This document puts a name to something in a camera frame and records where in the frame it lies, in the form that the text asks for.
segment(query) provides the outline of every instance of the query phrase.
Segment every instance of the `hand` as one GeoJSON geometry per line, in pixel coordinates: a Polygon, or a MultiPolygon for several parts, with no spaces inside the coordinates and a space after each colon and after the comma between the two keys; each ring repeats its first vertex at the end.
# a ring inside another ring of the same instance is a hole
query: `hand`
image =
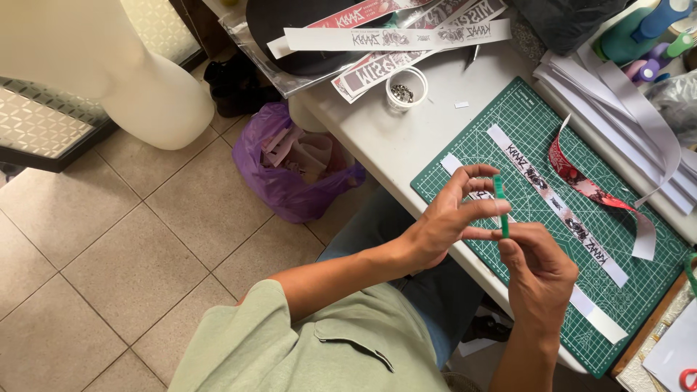
{"type": "Polygon", "coordinates": [[[541,223],[513,223],[509,233],[508,239],[502,239],[500,230],[491,236],[510,272],[508,299],[516,326],[556,355],[579,268],[541,223]]]}
{"type": "Polygon", "coordinates": [[[432,268],[447,254],[447,249],[462,239],[491,239],[491,231],[470,227],[476,219],[499,216],[511,211],[503,199],[469,200],[463,197],[475,190],[493,192],[491,179],[475,179],[493,176],[498,170],[489,165],[469,165],[455,170],[452,178],[426,208],[419,220],[395,240],[404,255],[400,257],[403,271],[407,273],[432,268]]]}

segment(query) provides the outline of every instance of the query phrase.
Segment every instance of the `green t-shirt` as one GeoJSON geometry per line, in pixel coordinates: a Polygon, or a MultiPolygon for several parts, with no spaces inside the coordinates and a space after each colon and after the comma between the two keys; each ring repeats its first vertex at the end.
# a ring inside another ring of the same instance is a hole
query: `green t-shirt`
{"type": "Polygon", "coordinates": [[[237,307],[211,308],[170,392],[448,391],[426,326],[407,299],[382,283],[291,325],[275,280],[237,307]]]}

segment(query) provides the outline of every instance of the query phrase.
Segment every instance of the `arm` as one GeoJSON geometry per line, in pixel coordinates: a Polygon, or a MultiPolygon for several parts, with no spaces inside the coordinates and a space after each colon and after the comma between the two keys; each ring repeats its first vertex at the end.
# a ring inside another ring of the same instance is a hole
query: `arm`
{"type": "Polygon", "coordinates": [[[508,267],[508,296],[515,325],[489,390],[552,391],[564,314],[578,267],[539,223],[510,226],[510,239],[498,240],[508,267]]]}
{"type": "Polygon", "coordinates": [[[366,287],[432,268],[462,238],[491,239],[491,231],[468,225],[472,220],[507,213],[511,210],[508,202],[498,199],[462,203],[462,198],[473,190],[493,190],[491,180],[471,177],[496,173],[498,170],[488,165],[461,167],[419,220],[395,240],[355,255],[271,275],[269,279],[283,287],[291,321],[303,319],[366,287]]]}

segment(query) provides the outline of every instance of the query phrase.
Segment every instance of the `black bag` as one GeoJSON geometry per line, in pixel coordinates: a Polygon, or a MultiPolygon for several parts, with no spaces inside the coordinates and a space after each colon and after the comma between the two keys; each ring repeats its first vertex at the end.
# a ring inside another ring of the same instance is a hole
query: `black bag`
{"type": "Polygon", "coordinates": [[[566,56],[587,41],[627,0],[513,0],[542,42],[566,56]]]}

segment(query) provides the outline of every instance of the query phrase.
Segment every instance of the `patterned screen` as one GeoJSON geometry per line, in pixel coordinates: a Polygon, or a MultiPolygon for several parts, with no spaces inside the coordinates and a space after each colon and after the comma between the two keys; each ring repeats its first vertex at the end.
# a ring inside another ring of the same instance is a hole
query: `patterned screen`
{"type": "MultiPolygon", "coordinates": [[[[151,52],[180,63],[200,48],[168,0],[121,3],[151,52]]],[[[106,118],[94,100],[0,77],[0,146],[57,158],[106,118]]]]}

